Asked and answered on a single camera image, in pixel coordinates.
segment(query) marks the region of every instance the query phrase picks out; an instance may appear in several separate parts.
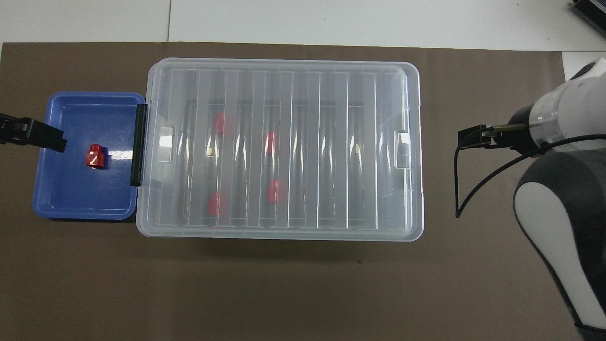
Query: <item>brown mat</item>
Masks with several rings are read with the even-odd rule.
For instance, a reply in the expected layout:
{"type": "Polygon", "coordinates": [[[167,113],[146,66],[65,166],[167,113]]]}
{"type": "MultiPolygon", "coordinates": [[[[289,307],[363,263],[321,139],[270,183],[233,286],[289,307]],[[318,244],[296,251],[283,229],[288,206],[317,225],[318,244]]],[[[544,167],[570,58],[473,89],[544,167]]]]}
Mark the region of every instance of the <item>brown mat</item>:
{"type": "MultiPolygon", "coordinates": [[[[10,44],[0,112],[61,90],[145,94],[169,56],[408,61],[421,73],[425,234],[413,243],[147,238],[37,217],[38,149],[0,146],[2,340],[577,340],[511,208],[524,163],[454,218],[459,129],[506,123],[564,81],[559,52],[207,43],[10,44]]],[[[517,156],[465,151],[462,187],[517,156]]]]}

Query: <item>white floor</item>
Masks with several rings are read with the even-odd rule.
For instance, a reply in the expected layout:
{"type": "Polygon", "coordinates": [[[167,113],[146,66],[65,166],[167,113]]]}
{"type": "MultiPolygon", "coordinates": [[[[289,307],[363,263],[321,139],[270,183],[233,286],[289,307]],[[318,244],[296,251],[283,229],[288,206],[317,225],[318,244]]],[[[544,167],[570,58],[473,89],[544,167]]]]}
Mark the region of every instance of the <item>white floor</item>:
{"type": "Polygon", "coordinates": [[[224,41],[565,51],[569,78],[606,51],[570,0],[3,0],[0,42],[224,41]]]}

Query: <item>blue plastic tray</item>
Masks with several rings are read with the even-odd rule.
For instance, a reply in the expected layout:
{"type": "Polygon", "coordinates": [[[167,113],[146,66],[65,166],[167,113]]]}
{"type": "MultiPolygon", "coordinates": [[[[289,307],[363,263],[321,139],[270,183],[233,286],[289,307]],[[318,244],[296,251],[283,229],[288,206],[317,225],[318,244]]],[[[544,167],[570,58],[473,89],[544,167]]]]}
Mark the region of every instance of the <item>blue plastic tray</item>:
{"type": "Polygon", "coordinates": [[[48,101],[45,123],[64,131],[65,152],[41,149],[33,210],[45,218],[126,219],[135,210],[130,187],[138,93],[58,92],[48,101]],[[91,144],[107,148],[105,169],[85,165],[91,144]]]}

